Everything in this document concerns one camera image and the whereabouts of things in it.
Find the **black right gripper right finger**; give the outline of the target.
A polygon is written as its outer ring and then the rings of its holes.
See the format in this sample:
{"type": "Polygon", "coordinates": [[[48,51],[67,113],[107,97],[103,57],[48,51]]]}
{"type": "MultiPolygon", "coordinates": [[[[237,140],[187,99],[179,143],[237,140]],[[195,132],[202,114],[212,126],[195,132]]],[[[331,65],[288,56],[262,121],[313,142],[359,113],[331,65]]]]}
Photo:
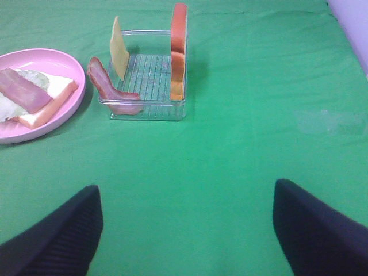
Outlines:
{"type": "Polygon", "coordinates": [[[288,179],[275,183],[273,227],[294,275],[367,275],[367,227],[288,179]]]}

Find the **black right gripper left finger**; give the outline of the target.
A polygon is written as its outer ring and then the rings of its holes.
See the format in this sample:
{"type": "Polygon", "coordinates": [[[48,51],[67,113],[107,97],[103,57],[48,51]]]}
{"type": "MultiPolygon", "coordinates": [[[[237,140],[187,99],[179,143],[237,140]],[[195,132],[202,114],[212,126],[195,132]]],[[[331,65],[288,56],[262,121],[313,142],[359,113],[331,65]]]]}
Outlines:
{"type": "Polygon", "coordinates": [[[86,275],[103,230],[99,187],[84,187],[1,244],[1,275],[86,275]]]}

